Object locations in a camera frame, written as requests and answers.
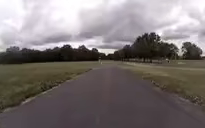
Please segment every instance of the road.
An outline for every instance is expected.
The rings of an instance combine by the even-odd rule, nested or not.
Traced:
[[[1,128],[205,128],[198,106],[104,66],[0,114]]]

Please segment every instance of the green grass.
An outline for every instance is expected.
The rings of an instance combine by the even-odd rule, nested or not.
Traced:
[[[205,61],[187,61],[183,67],[177,63],[169,65],[149,65],[128,63],[122,66],[152,80],[163,90],[174,92],[205,109]]]
[[[98,65],[98,62],[0,65],[0,112]]]
[[[162,66],[205,68],[205,60],[172,60],[170,63],[163,63]]]

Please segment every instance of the tree line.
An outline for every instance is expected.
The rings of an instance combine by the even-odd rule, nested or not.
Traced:
[[[43,51],[20,49],[13,46],[7,48],[5,52],[0,53],[0,64],[20,64],[34,62],[56,62],[56,61],[96,61],[99,58],[109,60],[130,60],[139,59],[143,62],[152,62],[152,60],[163,59],[201,59],[202,49],[191,42],[184,42],[181,47],[181,56],[179,48],[173,44],[164,42],[161,37],[152,32],[138,36],[132,45],[125,45],[122,49],[113,54],[105,55],[96,48],[89,50],[84,45],[78,48],[72,48],[71,45],[55,47]]]
[[[100,53],[96,48],[89,50],[84,45],[79,48],[72,48],[70,45],[55,47],[43,51],[20,49],[13,46],[0,53],[0,64],[21,64],[34,62],[59,62],[59,61],[95,61],[98,58],[104,59],[106,55]]]
[[[152,32],[138,36],[132,45],[125,45],[122,49],[108,54],[111,60],[129,60],[137,58],[143,62],[152,62],[154,59],[201,59],[202,49],[191,42],[184,42],[179,56],[179,48],[164,42],[161,37]]]

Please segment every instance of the sky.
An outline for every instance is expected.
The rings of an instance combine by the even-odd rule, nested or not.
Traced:
[[[84,44],[111,53],[145,32],[205,52],[205,0],[0,0],[0,51]]]

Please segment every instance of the tree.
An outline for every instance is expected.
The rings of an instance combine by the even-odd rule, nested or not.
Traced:
[[[202,49],[191,42],[184,42],[182,46],[183,58],[184,59],[201,59]]]
[[[166,42],[160,42],[158,45],[158,57],[176,59],[178,56],[178,47],[174,44],[169,44]]]
[[[74,51],[71,45],[64,45],[61,49],[61,60],[62,61],[72,61],[74,58]]]
[[[55,47],[43,51],[13,46],[0,53],[0,64],[19,64],[34,62],[56,62],[56,61],[96,61],[99,56],[106,59],[104,53],[100,53],[96,48],[89,50],[84,45],[78,49],[73,49],[71,45]]]
[[[145,33],[136,39],[133,44],[133,51],[136,56],[143,58],[144,61],[149,59],[152,62],[152,59],[158,56],[158,45],[160,41],[160,36],[156,33]]]
[[[98,60],[100,56],[99,51],[96,48],[92,48],[91,50],[91,60]]]
[[[129,60],[132,57],[132,49],[130,45],[125,45],[122,49],[123,58]]]

